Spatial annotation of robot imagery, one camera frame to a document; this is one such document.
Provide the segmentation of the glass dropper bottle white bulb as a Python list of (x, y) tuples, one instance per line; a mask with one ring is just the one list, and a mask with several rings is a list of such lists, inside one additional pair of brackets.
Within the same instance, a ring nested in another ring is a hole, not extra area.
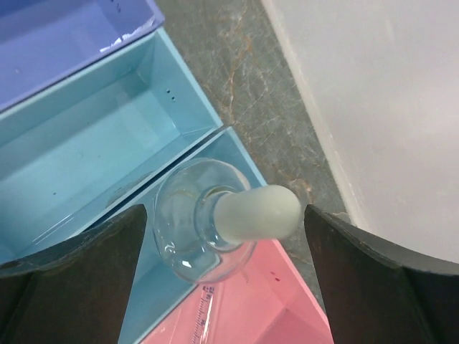
[(218, 283), (242, 269), (259, 241), (290, 236), (302, 213), (288, 188), (253, 188), (233, 165), (197, 158), (160, 184), (153, 235), (159, 256), (178, 277)]

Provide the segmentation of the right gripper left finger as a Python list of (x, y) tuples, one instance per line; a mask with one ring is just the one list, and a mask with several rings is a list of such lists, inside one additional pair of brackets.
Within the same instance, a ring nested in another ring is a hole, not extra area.
[(1, 265), (2, 343), (117, 343), (147, 212), (132, 206)]

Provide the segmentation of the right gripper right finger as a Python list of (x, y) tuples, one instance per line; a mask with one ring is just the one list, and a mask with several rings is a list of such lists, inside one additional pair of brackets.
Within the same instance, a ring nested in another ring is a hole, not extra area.
[(458, 342), (458, 264), (314, 205), (304, 227), (335, 343)]

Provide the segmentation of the blue base measuring cylinder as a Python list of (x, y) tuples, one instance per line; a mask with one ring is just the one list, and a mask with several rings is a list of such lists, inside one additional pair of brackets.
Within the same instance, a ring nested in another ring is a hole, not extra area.
[(192, 344), (209, 343), (212, 311), (217, 301), (216, 287), (203, 285), (197, 308), (197, 318), (191, 338)]

